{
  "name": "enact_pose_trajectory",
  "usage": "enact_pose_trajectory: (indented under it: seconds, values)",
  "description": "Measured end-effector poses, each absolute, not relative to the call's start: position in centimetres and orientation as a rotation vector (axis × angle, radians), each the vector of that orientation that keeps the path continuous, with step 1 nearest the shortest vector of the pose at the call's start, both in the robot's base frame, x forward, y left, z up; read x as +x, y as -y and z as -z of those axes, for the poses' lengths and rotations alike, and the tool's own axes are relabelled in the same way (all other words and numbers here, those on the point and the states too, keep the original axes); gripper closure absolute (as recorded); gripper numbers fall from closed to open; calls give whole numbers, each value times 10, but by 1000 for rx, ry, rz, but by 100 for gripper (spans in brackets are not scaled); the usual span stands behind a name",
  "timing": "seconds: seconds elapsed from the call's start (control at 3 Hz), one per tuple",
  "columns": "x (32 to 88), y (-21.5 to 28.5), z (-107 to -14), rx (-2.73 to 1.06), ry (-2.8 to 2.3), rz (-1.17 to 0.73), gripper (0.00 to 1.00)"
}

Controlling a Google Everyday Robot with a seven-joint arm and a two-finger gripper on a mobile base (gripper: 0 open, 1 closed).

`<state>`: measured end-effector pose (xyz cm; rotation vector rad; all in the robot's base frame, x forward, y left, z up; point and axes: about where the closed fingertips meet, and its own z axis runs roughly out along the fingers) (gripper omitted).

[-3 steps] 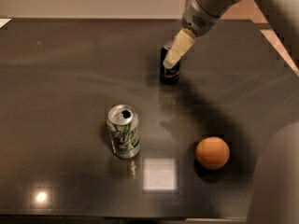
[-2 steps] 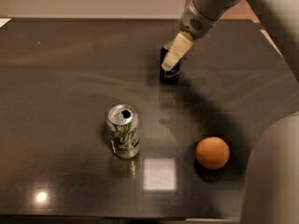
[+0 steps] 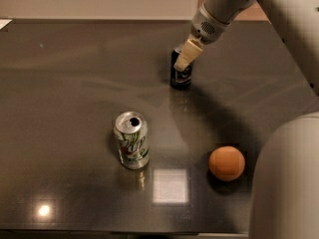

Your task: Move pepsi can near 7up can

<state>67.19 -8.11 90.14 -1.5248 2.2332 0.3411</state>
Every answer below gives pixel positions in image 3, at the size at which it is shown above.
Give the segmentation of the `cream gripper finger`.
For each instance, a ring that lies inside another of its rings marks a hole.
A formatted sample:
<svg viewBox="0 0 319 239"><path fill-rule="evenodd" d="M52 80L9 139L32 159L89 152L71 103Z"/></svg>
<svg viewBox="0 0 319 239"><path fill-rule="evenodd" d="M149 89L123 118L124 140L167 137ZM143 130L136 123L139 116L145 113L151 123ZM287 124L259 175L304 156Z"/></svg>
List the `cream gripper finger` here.
<svg viewBox="0 0 319 239"><path fill-rule="evenodd" d="M203 51L199 39L187 39L182 45L181 51L173 67L182 72L184 71Z"/></svg>

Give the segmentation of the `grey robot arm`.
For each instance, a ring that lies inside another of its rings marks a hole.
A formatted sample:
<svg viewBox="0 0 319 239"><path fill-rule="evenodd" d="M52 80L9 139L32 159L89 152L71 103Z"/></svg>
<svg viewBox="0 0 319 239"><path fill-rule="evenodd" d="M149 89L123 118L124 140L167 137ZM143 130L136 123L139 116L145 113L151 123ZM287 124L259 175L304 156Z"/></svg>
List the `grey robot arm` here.
<svg viewBox="0 0 319 239"><path fill-rule="evenodd" d="M258 3L312 91L319 93L319 0L204 0L174 67L184 70ZM248 239L319 238L319 113L283 121L256 159Z"/></svg>

